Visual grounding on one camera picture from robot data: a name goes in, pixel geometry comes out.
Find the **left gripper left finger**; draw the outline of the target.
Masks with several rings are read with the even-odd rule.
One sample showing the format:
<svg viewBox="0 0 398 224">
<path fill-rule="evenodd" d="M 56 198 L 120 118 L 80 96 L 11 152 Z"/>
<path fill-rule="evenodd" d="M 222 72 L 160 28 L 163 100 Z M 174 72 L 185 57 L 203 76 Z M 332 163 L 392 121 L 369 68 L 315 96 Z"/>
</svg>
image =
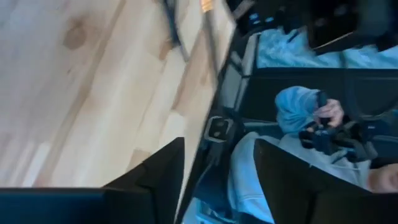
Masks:
<svg viewBox="0 0 398 224">
<path fill-rule="evenodd" d="M 0 224 L 174 224 L 183 137 L 100 188 L 0 188 Z"/>
</svg>

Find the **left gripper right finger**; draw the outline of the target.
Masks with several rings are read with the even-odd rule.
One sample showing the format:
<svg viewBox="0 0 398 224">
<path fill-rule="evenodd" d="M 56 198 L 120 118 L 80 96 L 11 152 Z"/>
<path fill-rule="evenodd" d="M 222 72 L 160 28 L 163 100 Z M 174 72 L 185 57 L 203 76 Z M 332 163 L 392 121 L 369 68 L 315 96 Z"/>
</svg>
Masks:
<svg viewBox="0 0 398 224">
<path fill-rule="evenodd" d="M 398 194 L 374 194 L 258 139 L 254 160 L 275 224 L 398 224 Z"/>
</svg>

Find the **black pencil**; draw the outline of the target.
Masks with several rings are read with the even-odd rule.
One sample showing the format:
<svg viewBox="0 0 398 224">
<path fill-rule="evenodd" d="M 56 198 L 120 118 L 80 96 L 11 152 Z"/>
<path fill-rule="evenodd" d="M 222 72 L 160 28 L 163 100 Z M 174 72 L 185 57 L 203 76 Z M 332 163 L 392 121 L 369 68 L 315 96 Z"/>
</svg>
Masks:
<svg viewBox="0 0 398 224">
<path fill-rule="evenodd" d="M 188 62 L 189 61 L 188 52 L 186 51 L 185 46 L 178 33 L 178 25 L 177 25 L 178 0 L 160 0 L 160 1 L 164 7 L 165 15 L 167 16 L 167 20 L 169 23 L 172 47 L 178 47 L 182 54 L 183 60 L 185 62 Z"/>
</svg>

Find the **person's hand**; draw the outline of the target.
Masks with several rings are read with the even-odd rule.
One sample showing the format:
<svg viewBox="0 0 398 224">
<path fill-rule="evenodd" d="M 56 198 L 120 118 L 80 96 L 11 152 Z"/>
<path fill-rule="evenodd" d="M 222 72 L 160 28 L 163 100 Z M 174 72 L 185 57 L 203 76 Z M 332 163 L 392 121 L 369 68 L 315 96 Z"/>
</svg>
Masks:
<svg viewBox="0 0 398 224">
<path fill-rule="evenodd" d="M 330 99 L 325 106 L 317 109 L 313 115 L 319 121 L 321 118 L 329 118 L 328 125 L 337 127 L 343 122 L 345 113 L 338 100 Z"/>
</svg>

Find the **person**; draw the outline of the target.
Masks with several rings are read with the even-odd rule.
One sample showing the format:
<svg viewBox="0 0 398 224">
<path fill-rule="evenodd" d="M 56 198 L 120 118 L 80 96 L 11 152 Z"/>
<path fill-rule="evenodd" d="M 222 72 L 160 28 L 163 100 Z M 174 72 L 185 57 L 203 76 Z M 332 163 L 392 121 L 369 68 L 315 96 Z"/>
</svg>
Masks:
<svg viewBox="0 0 398 224">
<path fill-rule="evenodd" d="M 311 166 L 358 187 L 374 193 L 398 193 L 398 163 L 372 169 L 369 161 L 352 163 L 337 154 L 328 156 L 301 145 L 299 132 L 317 120 L 313 115 L 319 109 L 317 94 L 317 89 L 303 86 L 292 86 L 282 90 L 275 98 L 275 105 L 277 122 L 284 134 L 283 137 L 277 140 L 252 131 L 237 143 L 231 156 L 228 176 L 228 198 L 233 209 L 264 222 L 274 223 L 254 161 L 254 143 L 260 138 L 273 142 L 278 148 Z"/>
</svg>

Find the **pale blue patterned fabric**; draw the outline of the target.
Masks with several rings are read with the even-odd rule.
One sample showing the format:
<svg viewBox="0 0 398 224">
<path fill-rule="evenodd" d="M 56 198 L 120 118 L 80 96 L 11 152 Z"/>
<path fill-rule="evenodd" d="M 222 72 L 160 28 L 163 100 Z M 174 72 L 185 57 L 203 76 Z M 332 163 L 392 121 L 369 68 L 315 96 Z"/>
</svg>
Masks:
<svg viewBox="0 0 398 224">
<path fill-rule="evenodd" d="M 378 52 L 374 46 L 316 55 L 307 44 L 307 33 L 265 30 L 259 36 L 256 65 L 267 67 L 398 69 L 398 47 Z"/>
</svg>

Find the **black labelled drawer cabinet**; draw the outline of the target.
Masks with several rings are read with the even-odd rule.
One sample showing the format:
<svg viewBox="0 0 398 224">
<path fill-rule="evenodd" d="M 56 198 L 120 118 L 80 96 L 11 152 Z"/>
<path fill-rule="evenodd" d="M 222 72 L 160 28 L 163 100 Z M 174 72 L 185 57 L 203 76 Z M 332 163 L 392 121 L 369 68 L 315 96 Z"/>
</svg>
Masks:
<svg viewBox="0 0 398 224">
<path fill-rule="evenodd" d="M 265 25 L 273 20 L 282 0 L 241 0 L 233 16 L 241 34 Z"/>
</svg>

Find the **black aluminium table frame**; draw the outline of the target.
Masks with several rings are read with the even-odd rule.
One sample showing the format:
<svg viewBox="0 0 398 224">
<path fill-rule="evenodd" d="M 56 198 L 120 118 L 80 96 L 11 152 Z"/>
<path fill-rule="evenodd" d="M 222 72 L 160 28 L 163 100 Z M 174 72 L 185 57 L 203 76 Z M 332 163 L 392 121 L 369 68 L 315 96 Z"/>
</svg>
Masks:
<svg viewBox="0 0 398 224">
<path fill-rule="evenodd" d="M 254 97 L 250 95 L 251 76 L 248 78 L 248 85 L 237 111 L 223 106 L 221 86 L 231 49 L 234 49 L 235 45 L 246 42 L 246 39 L 254 33 L 260 35 L 261 30 L 254 29 L 246 35 L 241 35 L 239 32 L 233 34 L 226 61 L 218 76 L 215 98 L 205 120 L 205 126 L 183 192 L 175 224 L 183 224 L 184 219 L 188 217 L 191 205 L 196 206 L 201 215 L 214 224 L 240 224 L 241 213 L 231 208 L 228 201 L 229 160 L 235 145 L 246 134 L 249 123 L 261 118 L 261 109 L 254 107 Z M 204 139 L 203 134 L 206 124 L 212 116 L 222 116 L 234 121 L 225 142 L 217 143 Z"/>
</svg>

